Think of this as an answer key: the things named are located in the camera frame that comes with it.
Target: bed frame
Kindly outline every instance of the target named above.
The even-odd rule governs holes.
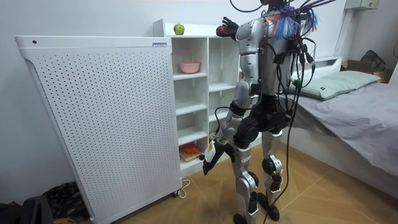
[[[282,142],[286,143],[287,130],[284,130],[284,133]],[[292,128],[290,146],[398,198],[398,179],[372,166],[351,146],[338,138]]]

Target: pink bowl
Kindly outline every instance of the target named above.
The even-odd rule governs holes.
[[[181,71],[186,74],[193,74],[199,70],[199,62],[182,62],[180,64]]]

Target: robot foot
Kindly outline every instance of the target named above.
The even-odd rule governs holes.
[[[280,214],[278,208],[275,206],[269,206],[266,195],[264,195],[263,193],[258,193],[258,202],[260,203],[261,207],[267,212],[269,218],[271,218],[273,221],[279,221]]]
[[[233,218],[234,224],[248,224],[243,215],[235,214]]]

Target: black basket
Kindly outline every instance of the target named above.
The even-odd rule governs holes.
[[[378,56],[373,50],[366,52],[363,55],[362,62],[372,62],[374,72],[382,72],[386,69],[386,62]]]

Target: perforated panel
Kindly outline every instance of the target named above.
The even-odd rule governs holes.
[[[171,50],[50,52],[30,61],[95,221],[178,185]]]

